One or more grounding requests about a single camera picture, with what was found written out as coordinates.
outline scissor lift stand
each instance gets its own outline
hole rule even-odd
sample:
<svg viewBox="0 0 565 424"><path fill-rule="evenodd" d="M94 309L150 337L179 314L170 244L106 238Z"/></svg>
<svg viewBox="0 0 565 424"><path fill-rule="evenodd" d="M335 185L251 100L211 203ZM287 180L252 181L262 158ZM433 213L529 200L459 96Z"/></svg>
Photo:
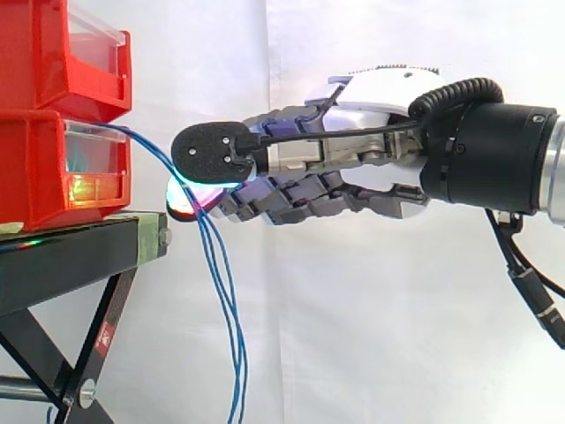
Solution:
<svg viewBox="0 0 565 424"><path fill-rule="evenodd" d="M96 384L138 266L164 256L169 242L166 215L135 212L0 236L0 345L29 376L0 376L0 398L52 404L56 424L113 423L95 398ZM106 278L73 367L29 307Z"/></svg>

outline metal bolt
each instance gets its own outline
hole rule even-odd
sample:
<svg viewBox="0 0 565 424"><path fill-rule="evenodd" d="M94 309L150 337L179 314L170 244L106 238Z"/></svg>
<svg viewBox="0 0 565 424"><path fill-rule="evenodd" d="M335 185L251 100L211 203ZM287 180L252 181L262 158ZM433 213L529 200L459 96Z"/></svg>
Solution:
<svg viewBox="0 0 565 424"><path fill-rule="evenodd" d="M169 228L162 228L159 231L159 244L161 246L168 246L173 241L173 231Z"/></svg>
<svg viewBox="0 0 565 424"><path fill-rule="evenodd" d="M96 382L89 378L80 386L79 405L82 409L88 409L96 400Z"/></svg>

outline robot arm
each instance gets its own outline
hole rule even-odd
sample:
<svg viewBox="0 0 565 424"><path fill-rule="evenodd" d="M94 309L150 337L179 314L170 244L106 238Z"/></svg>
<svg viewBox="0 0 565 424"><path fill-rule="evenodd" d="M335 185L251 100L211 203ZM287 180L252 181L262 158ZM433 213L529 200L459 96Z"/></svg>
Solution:
<svg viewBox="0 0 565 424"><path fill-rule="evenodd" d="M545 211L565 223L564 138L556 110L503 103L489 79L445 86L435 70L392 66L330 79L304 107L189 127L171 153L192 182L235 184L211 205L242 221L298 223L363 208L404 218L430 198L484 208L510 279L565 349L565 321L546 287L565 291L512 239L524 215ZM388 190L346 182L343 173L367 166L398 171Z"/></svg>

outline white wall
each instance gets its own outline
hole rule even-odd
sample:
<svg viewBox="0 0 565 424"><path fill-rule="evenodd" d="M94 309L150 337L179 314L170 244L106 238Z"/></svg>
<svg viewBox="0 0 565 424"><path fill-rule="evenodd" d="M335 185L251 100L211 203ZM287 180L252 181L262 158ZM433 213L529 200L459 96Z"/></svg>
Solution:
<svg viewBox="0 0 565 424"><path fill-rule="evenodd" d="M164 148L190 124L299 103L332 72L383 63L489 76L509 102L565 106L560 2L81 3L132 32L135 109L122 122ZM165 171L140 149L134 170L133 206L163 210ZM102 374L119 424L228 414L229 347L199 236L172 227L168 257L139 271ZM360 213L220 229L250 351L248 424L562 422L565 357L513 290L480 210L435 202L405 222ZM561 229L529 220L520 242L565 281ZM35 309L71 360L101 290ZM42 422L45 408L0 411Z"/></svg>

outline blue cable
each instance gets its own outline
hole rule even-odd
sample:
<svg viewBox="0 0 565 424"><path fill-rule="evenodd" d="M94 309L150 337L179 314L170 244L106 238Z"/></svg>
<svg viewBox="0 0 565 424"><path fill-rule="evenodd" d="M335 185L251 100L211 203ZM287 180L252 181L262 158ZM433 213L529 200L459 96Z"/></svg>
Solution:
<svg viewBox="0 0 565 424"><path fill-rule="evenodd" d="M177 182L183 188L183 191L186 195L186 198L191 203L193 210L197 216L197 222L200 230L200 237L202 241L202 245L204 248L204 254L206 256L208 268L210 270L210 274L214 280L214 286L216 289L216 293L220 300L220 304L222 307L222 312L224 316L224 320L226 321L226 325L228 328L228 334L230 337L230 351L231 351L231 359L234 366L235 372L235 384L234 384L234 392L233 398L231 403L230 409L230 416L228 418L228 424L233 422L234 416L237 411L237 404L240 399L241 395L241 408L239 411L239 424L243 423L243 418L245 414L245 398L247 392L247 381L248 381L248 372L249 372L249 365L247 360L247 350L245 347L245 338L244 334L239 322L239 315L237 310L237 300L236 300L236 292L235 292L235 285L233 282L233 276L231 274L230 262L228 260L227 249L222 239L222 235L216 228L215 224L212 222L210 217L207 215L207 212L200 206L198 200L194 196L194 193L190 190L189 187L185 185L185 182L178 174L175 166L173 165L172 161L151 141L147 140L140 134L136 132L123 128L121 126L116 125L109 125L109 124L100 124L100 126L104 126L110 129L118 130L122 133L125 133L133 140L136 140L142 147L148 150L152 155L154 155L157 159L159 159L162 164L168 169L171 175L177 180ZM222 277L220 275L220 271L218 269L218 263L215 255L215 247L214 241L212 240L212 236L210 234L210 230L214 233L215 239L220 246L220 250L222 252L222 259L225 265L226 274L228 276L228 284L230 286L230 295L228 295L225 285L223 283ZM236 346L233 337L233 328L231 326L231 319L228 311L231 312L233 317L233 321L236 327L236 334L237 334L237 353L236 353ZM241 366L244 366L244 381L243 381L243 389L241 390Z"/></svg>
<svg viewBox="0 0 565 424"><path fill-rule="evenodd" d="M53 406L50 406L50 407L47 409L47 420L46 420L47 424L53 424L53 420L52 420L52 418L51 418L51 415L52 415L52 414L53 414Z"/></svg>

